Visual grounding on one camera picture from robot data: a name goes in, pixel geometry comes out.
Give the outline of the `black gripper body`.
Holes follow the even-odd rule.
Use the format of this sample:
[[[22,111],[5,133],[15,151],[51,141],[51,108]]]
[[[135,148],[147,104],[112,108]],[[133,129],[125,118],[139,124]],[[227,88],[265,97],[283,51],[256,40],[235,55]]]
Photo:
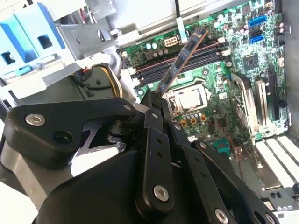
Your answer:
[[[120,153],[56,187],[43,202],[37,224],[204,224],[183,171],[172,168],[175,207],[163,219],[136,209],[137,151]]]

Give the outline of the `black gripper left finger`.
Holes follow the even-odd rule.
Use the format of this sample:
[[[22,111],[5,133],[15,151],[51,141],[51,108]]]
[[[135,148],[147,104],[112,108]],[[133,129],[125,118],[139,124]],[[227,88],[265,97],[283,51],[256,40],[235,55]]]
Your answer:
[[[6,141],[39,168],[60,172],[82,148],[84,128],[99,125],[103,142],[125,144],[120,153],[139,153],[136,209],[144,219],[163,219],[172,213],[175,199],[161,102],[148,92],[142,100],[145,112],[122,98],[21,105],[7,115]]]

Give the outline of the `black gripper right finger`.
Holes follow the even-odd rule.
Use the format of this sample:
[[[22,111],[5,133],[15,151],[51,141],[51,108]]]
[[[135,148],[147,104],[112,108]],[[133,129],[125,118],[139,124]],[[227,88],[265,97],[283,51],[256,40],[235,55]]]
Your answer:
[[[277,224],[276,216],[233,171],[228,161],[203,140],[191,143],[172,122],[162,100],[164,128],[170,138],[171,160],[180,162],[189,200],[201,224]]]

